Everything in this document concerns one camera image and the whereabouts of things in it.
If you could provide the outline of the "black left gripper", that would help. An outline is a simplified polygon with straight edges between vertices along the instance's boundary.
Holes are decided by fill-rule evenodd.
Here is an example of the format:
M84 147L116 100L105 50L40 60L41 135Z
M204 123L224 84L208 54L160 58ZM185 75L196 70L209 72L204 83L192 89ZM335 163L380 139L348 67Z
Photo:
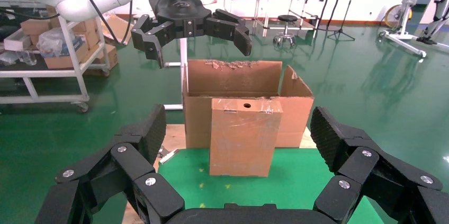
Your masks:
M149 0L156 19L142 15L131 30L135 49L164 68L162 47L172 40L209 35L228 40L244 55L252 51L246 20L225 10L214 13L201 0Z

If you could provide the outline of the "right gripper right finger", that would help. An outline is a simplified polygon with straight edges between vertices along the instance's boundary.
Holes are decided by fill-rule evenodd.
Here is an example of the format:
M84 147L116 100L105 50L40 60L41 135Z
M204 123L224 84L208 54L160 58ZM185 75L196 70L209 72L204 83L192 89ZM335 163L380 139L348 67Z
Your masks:
M347 223L368 197L397 223L448 223L448 194L435 176L386 153L364 130L338 122L325 107L313 110L310 132L333 173L315 211Z

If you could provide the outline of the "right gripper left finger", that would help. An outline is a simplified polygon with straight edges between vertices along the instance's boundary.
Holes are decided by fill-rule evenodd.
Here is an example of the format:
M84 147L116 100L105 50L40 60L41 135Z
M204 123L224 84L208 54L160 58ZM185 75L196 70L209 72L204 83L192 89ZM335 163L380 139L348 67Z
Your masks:
M119 193L144 223L168 223L184 210L184 200L154 168L165 134L165 108L157 104L147 118L122 126L105 147L63 168L36 223L92 223Z

